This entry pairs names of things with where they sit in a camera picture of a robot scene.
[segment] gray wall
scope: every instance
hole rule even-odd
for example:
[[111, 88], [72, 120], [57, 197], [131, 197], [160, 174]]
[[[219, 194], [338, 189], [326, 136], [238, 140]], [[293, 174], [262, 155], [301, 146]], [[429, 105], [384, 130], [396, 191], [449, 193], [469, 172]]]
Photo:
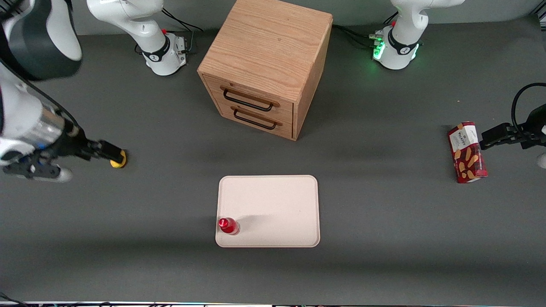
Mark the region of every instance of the gray wall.
[[[341, 25], [380, 23], [395, 9], [389, 0], [285, 0], [327, 11]], [[234, 0], [165, 0], [165, 8], [179, 19], [202, 28], [220, 28]], [[429, 10], [431, 23], [504, 21], [527, 15], [541, 0], [466, 0], [458, 7]], [[96, 20], [84, 0], [73, 1], [76, 30], [80, 35], [122, 33], [118, 28]], [[161, 27], [178, 29], [162, 14], [154, 18]]]

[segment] drawer handle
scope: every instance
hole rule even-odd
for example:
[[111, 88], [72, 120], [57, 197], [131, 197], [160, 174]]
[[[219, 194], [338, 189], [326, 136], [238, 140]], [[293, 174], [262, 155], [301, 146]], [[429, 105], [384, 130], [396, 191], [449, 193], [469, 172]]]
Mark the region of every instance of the drawer handle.
[[273, 126], [266, 126], [266, 125], [264, 125], [264, 124], [262, 124], [262, 123], [255, 122], [255, 121], [253, 121], [253, 120], [249, 120], [249, 119], [246, 119], [246, 118], [244, 118], [244, 117], [241, 117], [241, 116], [237, 115], [237, 112], [239, 112], [239, 110], [237, 110], [237, 109], [234, 108], [234, 109], [233, 109], [233, 116], [234, 116], [236, 119], [238, 119], [238, 120], [242, 120], [242, 121], [245, 121], [245, 122], [247, 122], [247, 123], [251, 123], [251, 124], [253, 124], [253, 125], [256, 125], [256, 126], [258, 126], [258, 127], [261, 127], [261, 128], [267, 129], [267, 130], [273, 130], [273, 129], [275, 129], [275, 127], [277, 127], [277, 123], [276, 123], [276, 122], [273, 122]]
[[263, 111], [263, 112], [269, 112], [271, 111], [271, 108], [273, 108], [273, 103], [269, 103], [269, 107], [267, 108], [263, 108], [263, 107], [260, 107], [258, 105], [254, 105], [252, 103], [248, 103], [248, 102], [244, 102], [242, 100], [239, 100], [239, 99], [236, 99], [236, 98], [233, 98], [233, 97], [229, 97], [228, 96], [228, 89], [226, 88], [224, 90], [224, 98], [229, 100], [229, 101], [232, 101], [232, 102], [235, 102], [235, 103], [238, 103], [238, 104], [242, 104], [242, 105], [245, 105], [247, 107], [250, 107], [250, 108], [253, 108], [253, 109], [256, 109], [256, 110], [260, 110], [260, 111]]

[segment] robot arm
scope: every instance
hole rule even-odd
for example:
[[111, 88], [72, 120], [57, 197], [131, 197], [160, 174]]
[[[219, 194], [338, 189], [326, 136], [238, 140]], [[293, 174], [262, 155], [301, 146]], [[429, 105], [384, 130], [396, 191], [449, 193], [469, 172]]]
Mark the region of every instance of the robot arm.
[[163, 9], [163, 0], [87, 0], [89, 11], [100, 21], [129, 33], [143, 51], [146, 65], [158, 75], [171, 75], [186, 64], [186, 41], [163, 33], [150, 17]]
[[389, 69], [403, 69], [415, 58], [419, 39], [429, 24], [425, 9], [448, 8], [465, 0], [391, 0], [399, 17], [395, 25], [376, 31], [382, 38], [373, 59]]
[[72, 76], [81, 66], [70, 0], [30, 0], [21, 15], [2, 23], [2, 32], [2, 60], [27, 80]]
[[[528, 149], [534, 146], [546, 147], [546, 104], [531, 111], [526, 122], [518, 124], [516, 120], [515, 110], [519, 97], [528, 88], [535, 86], [546, 86], [546, 83], [531, 83], [519, 90], [514, 97], [514, 101], [512, 101], [512, 124], [505, 122], [483, 132], [483, 139], [480, 142], [482, 150], [487, 150], [502, 144], [516, 143], [521, 144], [522, 149]], [[542, 168], [546, 168], [546, 153], [538, 156], [537, 164]]]
[[[0, 166], [7, 174], [64, 182], [72, 175], [51, 163], [58, 157], [107, 158], [113, 166], [124, 164], [123, 150], [88, 140], [64, 108], [29, 82], [75, 74], [82, 52], [70, 0], [28, 4], [20, 15], [3, 16], [0, 23]], [[28, 93], [27, 87], [57, 108]]]

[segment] cable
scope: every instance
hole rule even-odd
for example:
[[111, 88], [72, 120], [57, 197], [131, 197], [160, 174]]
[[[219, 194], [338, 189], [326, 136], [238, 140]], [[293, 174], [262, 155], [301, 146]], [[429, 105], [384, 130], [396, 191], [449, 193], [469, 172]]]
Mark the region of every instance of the cable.
[[171, 14], [171, 12], [167, 11], [167, 9], [165, 9], [165, 8], [163, 8], [163, 10], [162, 10], [161, 12], [162, 12], [163, 14], [165, 14], [166, 16], [168, 16], [168, 17], [170, 17], [170, 18], [172, 18], [172, 19], [178, 21], [178, 22], [181, 23], [182, 25], [185, 25], [185, 26], [187, 25], [187, 26], [190, 26], [190, 27], [192, 27], [192, 28], [196, 28], [197, 30], [200, 30], [201, 32], [204, 32], [204, 30], [201, 29], [200, 27], [194, 26], [194, 25], [192, 25], [192, 24], [190, 24], [190, 23], [184, 22], [184, 21], [182, 21], [182, 20], [176, 18], [173, 14]]
[[4, 60], [0, 57], [0, 63], [4, 65], [12, 74], [14, 74], [17, 78], [19, 78], [21, 81], [23, 81], [28, 87], [35, 90], [38, 94], [40, 94], [45, 99], [49, 100], [50, 103], [52, 103], [55, 107], [57, 107], [58, 110], [61, 111], [61, 113], [65, 114], [68, 119], [71, 120], [71, 122], [76, 127], [80, 127], [78, 125], [78, 121], [70, 114], [69, 111], [67, 111], [60, 103], [58, 103], [55, 99], [51, 98], [48, 94], [44, 93], [41, 89], [37, 88], [34, 84], [30, 83], [27, 79], [23, 78], [18, 72], [16, 72], [10, 65], [7, 65]]
[[0, 17], [0, 22], [3, 22], [4, 20], [10, 18], [14, 12], [17, 12], [17, 9], [23, 3], [24, 0], [16, 0], [15, 3], [9, 6], [9, 8], [2, 14], [2, 17]]
[[336, 29], [340, 29], [341, 31], [343, 31], [348, 38], [350, 38], [352, 41], [354, 41], [355, 43], [359, 44], [360, 46], [363, 46], [365, 48], [370, 48], [369, 45], [365, 44], [364, 42], [361, 42], [357, 39], [358, 38], [365, 38], [365, 39], [368, 39], [368, 36], [366, 35], [363, 35], [363, 34], [360, 34], [358, 32], [355, 32], [347, 27], [343, 27], [343, 26], [340, 26], [340, 25], [333, 25], [332, 26], [333, 28], [336, 28]]
[[7, 295], [5, 295], [4, 292], [0, 292], [0, 298], [3, 298], [3, 299], [8, 300], [10, 302], [18, 303], [19, 305], [28, 307], [27, 303], [21, 302], [20, 300], [12, 299], [12, 298], [8, 297]]
[[523, 133], [523, 131], [521, 130], [521, 128], [520, 128], [519, 125], [518, 125], [518, 121], [517, 121], [516, 118], [515, 118], [515, 107], [518, 105], [519, 97], [520, 97], [521, 94], [523, 94], [523, 92], [525, 92], [528, 88], [531, 88], [531, 87], [534, 87], [534, 86], [544, 86], [544, 87], [546, 87], [546, 83], [537, 82], [537, 83], [531, 83], [531, 84], [528, 84], [528, 85], [522, 87], [521, 90], [519, 90], [519, 92], [515, 95], [514, 101], [512, 102], [511, 117], [512, 117], [512, 124], [514, 125], [515, 129], [518, 131], [518, 133], [519, 133], [520, 136], [524, 137], [524, 138], [525, 138], [528, 142], [530, 142], [531, 144], [541, 145], [541, 144], [542, 144], [541, 142], [535, 141], [535, 140], [531, 139], [531, 137], [529, 137], [527, 134], [524, 134], [524, 133]]
[[167, 17], [177, 21], [178, 23], [180, 23], [184, 28], [186, 28], [188, 31], [190, 31], [192, 33], [192, 37], [191, 39], [189, 40], [189, 48], [186, 52], [190, 52], [192, 51], [192, 48], [193, 48], [193, 37], [194, 37], [194, 34], [195, 34], [195, 31], [192, 31], [190, 28], [188, 28], [188, 26], [190, 27], [193, 27], [197, 30], [200, 30], [201, 32], [205, 32], [202, 28], [198, 27], [198, 26], [194, 26], [192, 25], [191, 23], [187, 23], [187, 22], [184, 22], [178, 18], [176, 18], [173, 14], [171, 14], [171, 12], [169, 12], [167, 9], [163, 8], [163, 10], [161, 11], [163, 14], [165, 14]]
[[383, 24], [386, 25], [388, 24], [394, 17], [396, 17], [398, 15], [398, 11], [396, 11], [396, 13], [394, 13], [391, 17], [385, 19], [385, 21], [383, 21]]
[[[13, 2], [8, 1], [8, 0], [4, 0], [4, 3], [7, 4], [8, 7], [11, 7], [11, 6], [13, 5]], [[20, 12], [21, 12], [21, 10], [17, 10], [17, 8], [15, 8], [15, 11], [16, 11], [17, 13], [20, 13]]]
[[354, 36], [358, 36], [358, 37], [362, 37], [362, 38], [366, 38], [366, 39], [368, 38], [367, 35], [364, 35], [364, 34], [360, 34], [360, 33], [358, 33], [358, 32], [355, 32], [355, 31], [353, 31], [353, 30], [351, 30], [351, 29], [349, 29], [349, 28], [347, 28], [347, 27], [343, 27], [343, 26], [340, 26], [340, 25], [333, 25], [332, 27], [337, 28], [337, 29], [340, 29], [340, 30], [345, 31], [345, 32], [347, 32], [347, 33], [350, 33], [350, 34], [352, 34], [352, 35], [354, 35]]
[[138, 51], [137, 48], [140, 48], [140, 46], [138, 44], [135, 44], [135, 53], [138, 54], [138, 55], [142, 55], [142, 49], [140, 49], [140, 51]]

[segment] gray table surface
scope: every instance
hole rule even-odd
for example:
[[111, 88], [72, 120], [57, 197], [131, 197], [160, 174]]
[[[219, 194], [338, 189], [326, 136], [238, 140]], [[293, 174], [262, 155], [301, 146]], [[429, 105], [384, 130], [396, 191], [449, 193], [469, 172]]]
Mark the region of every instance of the gray table surface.
[[[372, 28], [362, 28], [363, 33]], [[90, 138], [128, 148], [126, 169], [63, 159], [67, 184], [0, 176], [0, 289], [21, 300], [275, 304], [546, 305], [540, 148], [484, 153], [490, 177], [455, 183], [447, 127], [509, 121], [545, 80], [536, 18], [432, 25], [389, 71], [333, 31], [297, 142], [221, 118], [196, 69], [155, 76], [127, 35], [81, 37], [81, 72], [41, 87]], [[544, 102], [526, 93], [524, 119]], [[222, 249], [226, 175], [311, 174], [313, 249]]]

